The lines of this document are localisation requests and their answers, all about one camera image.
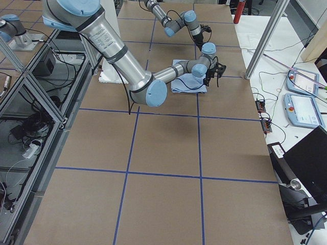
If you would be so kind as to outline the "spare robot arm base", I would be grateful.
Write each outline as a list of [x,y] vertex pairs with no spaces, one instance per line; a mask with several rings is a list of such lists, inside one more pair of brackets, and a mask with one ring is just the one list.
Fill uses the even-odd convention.
[[1,16],[1,38],[14,51],[31,52],[36,43],[15,14]]

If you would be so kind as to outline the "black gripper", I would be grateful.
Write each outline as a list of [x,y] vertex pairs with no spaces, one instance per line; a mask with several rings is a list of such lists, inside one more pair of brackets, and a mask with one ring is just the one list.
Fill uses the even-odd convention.
[[205,74],[205,78],[203,79],[203,84],[208,87],[211,78],[215,77],[215,74],[217,73],[217,63],[214,63],[211,68],[209,68]]
[[201,32],[199,34],[192,35],[192,39],[197,47],[202,47],[204,45],[203,34]]

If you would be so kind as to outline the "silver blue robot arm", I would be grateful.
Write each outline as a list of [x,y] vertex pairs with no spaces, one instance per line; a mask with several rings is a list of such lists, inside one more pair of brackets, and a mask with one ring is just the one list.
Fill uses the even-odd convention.
[[43,1],[43,22],[59,30],[77,32],[121,73],[128,82],[129,97],[136,104],[160,106],[167,97],[167,83],[184,74],[202,78],[203,84],[217,72],[216,46],[203,41],[205,27],[201,26],[193,10],[182,12],[171,19],[157,1],[145,1],[148,11],[161,22],[167,36],[171,37],[187,27],[201,55],[196,60],[179,61],[157,73],[144,70],[127,45],[121,40],[105,17],[100,1]]
[[182,13],[169,10],[166,13],[158,1],[137,2],[143,10],[151,12],[156,17],[163,26],[164,32],[168,37],[173,37],[176,33],[186,27],[195,46],[202,50],[202,46],[205,44],[203,32],[207,31],[206,28],[208,28],[208,26],[199,23],[194,10],[188,10]]

